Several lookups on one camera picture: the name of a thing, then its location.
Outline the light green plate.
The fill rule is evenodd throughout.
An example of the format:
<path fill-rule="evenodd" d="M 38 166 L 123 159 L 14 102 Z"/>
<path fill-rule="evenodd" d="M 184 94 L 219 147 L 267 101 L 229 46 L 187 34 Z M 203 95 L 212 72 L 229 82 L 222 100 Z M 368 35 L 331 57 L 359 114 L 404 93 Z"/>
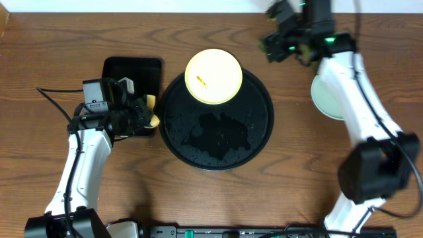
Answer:
<path fill-rule="evenodd" d="M 334 120 L 343 121 L 340 105 L 318 75 L 315 76 L 311 84 L 311 98 L 322 114 Z"/>

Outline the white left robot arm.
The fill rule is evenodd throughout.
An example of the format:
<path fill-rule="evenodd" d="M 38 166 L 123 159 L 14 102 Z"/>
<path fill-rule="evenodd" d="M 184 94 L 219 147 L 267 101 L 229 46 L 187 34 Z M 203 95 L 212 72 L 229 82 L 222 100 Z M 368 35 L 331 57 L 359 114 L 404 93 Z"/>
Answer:
<path fill-rule="evenodd" d="M 115 141 L 154 128 L 155 96 L 127 77 L 86 80 L 85 97 L 69 122 L 69 151 L 59 186 L 44 215 L 28 219 L 25 237 L 140 237 L 134 219 L 103 224 L 96 210 L 102 172 Z"/>

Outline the yellow plate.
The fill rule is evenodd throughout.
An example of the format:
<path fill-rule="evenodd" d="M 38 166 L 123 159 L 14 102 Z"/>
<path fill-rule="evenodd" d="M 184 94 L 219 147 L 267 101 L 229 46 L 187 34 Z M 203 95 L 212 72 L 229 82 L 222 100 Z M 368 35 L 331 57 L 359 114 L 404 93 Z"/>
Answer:
<path fill-rule="evenodd" d="M 223 104 L 239 92 L 243 72 L 240 63 L 229 52 L 207 49 L 188 62 L 184 81 L 196 100 L 204 104 Z"/>

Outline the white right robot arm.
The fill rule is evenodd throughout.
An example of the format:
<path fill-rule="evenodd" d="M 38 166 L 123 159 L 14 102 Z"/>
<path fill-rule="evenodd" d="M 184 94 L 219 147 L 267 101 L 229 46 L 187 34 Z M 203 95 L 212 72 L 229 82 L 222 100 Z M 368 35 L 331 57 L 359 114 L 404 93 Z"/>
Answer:
<path fill-rule="evenodd" d="M 364 237 L 362 227 L 375 212 L 407 219 L 422 209 L 419 201 L 409 214 L 383 209 L 386 200 L 404 189 L 410 175 L 419 187 L 415 165 L 420 150 L 416 134 L 406 134 L 389 116 L 367 77 L 356 39 L 347 32 L 311 34 L 305 30 L 275 32 L 259 42 L 268 61 L 291 55 L 319 62 L 317 79 L 340 106 L 352 151 L 338 169 L 341 193 L 323 220 L 321 237 Z"/>

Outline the green and yellow sponge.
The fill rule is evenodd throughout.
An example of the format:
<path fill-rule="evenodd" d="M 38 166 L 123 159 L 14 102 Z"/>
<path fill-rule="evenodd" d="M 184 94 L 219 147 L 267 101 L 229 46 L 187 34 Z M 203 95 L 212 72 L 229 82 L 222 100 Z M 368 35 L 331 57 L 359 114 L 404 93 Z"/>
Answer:
<path fill-rule="evenodd" d="M 149 124 L 145 128 L 147 129 L 156 128 L 160 123 L 160 119 L 154 112 L 154 108 L 156 104 L 156 96 L 145 95 L 144 98 L 145 98 L 145 104 L 147 106 L 148 113 L 149 113 Z"/>

